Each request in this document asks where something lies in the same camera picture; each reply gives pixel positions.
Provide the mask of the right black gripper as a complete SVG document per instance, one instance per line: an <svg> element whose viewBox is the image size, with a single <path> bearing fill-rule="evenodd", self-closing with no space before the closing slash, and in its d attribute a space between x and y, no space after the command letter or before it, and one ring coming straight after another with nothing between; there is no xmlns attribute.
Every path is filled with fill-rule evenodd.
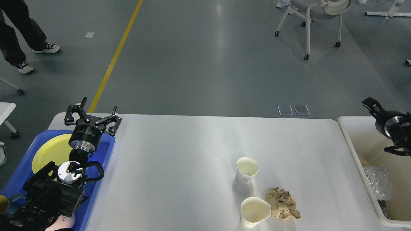
<svg viewBox="0 0 411 231"><path fill-rule="evenodd" d="M405 117L405 114L398 111L384 110L380 103L374 98L366 98L362 101L362 105L376 119L375 126L377 131L385 137L391 139L388 132L388 127L400 122L400 120Z"/></svg>

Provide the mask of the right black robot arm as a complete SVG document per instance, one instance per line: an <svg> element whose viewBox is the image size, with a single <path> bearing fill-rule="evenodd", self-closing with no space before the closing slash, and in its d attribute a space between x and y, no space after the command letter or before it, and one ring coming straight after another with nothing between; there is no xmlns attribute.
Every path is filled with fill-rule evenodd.
<svg viewBox="0 0 411 231"><path fill-rule="evenodd" d="M410 113L387 111L374 98L366 98L362 105L375 119L376 130L390 139L392 146L384 151L397 156L411 155L411 116Z"/></svg>

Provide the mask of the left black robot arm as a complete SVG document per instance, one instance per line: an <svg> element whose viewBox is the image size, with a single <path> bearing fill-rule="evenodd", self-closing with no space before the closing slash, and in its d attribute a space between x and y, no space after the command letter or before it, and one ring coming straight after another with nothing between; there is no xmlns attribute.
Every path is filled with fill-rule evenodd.
<svg viewBox="0 0 411 231"><path fill-rule="evenodd" d="M1 215L2 231L44 231L58 216L73 216L88 199L84 187L104 177L101 163L89 158L104 133L115 136L122 118L117 106L106 117L87 114L86 101L70 104L66 111L64 124L75 126L68 141L68 160L60 165L50 161L25 182L25 203L12 215Z"/></svg>

